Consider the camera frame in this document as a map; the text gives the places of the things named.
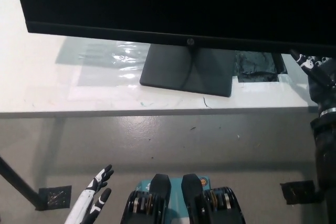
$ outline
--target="monitor base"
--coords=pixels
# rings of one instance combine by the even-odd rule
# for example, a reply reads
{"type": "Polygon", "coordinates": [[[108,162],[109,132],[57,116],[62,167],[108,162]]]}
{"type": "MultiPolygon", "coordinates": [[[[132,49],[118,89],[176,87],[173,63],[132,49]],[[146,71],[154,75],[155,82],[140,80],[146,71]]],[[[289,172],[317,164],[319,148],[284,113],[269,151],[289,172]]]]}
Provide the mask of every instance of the monitor base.
{"type": "Polygon", "coordinates": [[[230,97],[236,52],[151,44],[140,84],[230,97]]]}

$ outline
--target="floor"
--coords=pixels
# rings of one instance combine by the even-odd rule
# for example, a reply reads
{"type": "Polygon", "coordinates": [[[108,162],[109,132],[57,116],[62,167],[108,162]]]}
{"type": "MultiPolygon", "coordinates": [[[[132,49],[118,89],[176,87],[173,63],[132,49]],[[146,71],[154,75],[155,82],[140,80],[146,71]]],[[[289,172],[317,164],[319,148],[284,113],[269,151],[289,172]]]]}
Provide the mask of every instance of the floor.
{"type": "MultiPolygon", "coordinates": [[[[107,164],[112,195],[97,224],[119,223],[129,193],[155,173],[208,175],[231,187],[248,224],[325,223],[323,205],[286,205],[280,183],[314,179],[314,114],[1,119],[0,155],[35,189],[72,185],[72,201],[107,164]]],[[[0,177],[1,224],[64,223],[0,177]]]]}

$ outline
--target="white robotic hand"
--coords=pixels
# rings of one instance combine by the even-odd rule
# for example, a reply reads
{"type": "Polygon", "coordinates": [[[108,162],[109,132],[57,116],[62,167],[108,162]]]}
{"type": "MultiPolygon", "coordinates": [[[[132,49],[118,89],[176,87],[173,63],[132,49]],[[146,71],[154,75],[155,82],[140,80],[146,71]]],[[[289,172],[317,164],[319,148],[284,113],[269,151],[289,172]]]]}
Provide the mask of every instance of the white robotic hand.
{"type": "Polygon", "coordinates": [[[65,224],[93,224],[95,222],[111,194],[111,189],[105,189],[94,205],[92,205],[93,197],[102,187],[107,185],[107,180],[113,173],[112,165],[108,165],[94,177],[88,187],[80,194],[65,224]]]}

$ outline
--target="black metal leg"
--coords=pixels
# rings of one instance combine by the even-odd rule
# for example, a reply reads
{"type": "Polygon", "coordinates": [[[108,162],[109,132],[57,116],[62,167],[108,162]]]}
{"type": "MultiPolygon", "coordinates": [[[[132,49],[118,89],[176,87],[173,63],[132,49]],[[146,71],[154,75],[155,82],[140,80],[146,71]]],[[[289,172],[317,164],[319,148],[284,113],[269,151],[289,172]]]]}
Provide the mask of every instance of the black metal leg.
{"type": "Polygon", "coordinates": [[[328,218],[330,224],[336,223],[336,188],[331,188],[325,192],[328,218]]]}
{"type": "Polygon", "coordinates": [[[47,199],[43,199],[35,192],[0,156],[0,175],[18,190],[36,210],[43,211],[48,208],[47,199]]]}

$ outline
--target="computer monitor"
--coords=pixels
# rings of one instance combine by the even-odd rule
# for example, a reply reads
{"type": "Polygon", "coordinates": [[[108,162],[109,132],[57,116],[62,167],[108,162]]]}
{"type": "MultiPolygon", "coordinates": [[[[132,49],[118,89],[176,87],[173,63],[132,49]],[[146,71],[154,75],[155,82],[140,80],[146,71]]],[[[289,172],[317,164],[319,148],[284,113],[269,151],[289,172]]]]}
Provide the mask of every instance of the computer monitor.
{"type": "Polygon", "coordinates": [[[20,1],[31,33],[151,43],[155,87],[229,96],[230,50],[336,52],[333,0],[20,1]]]}

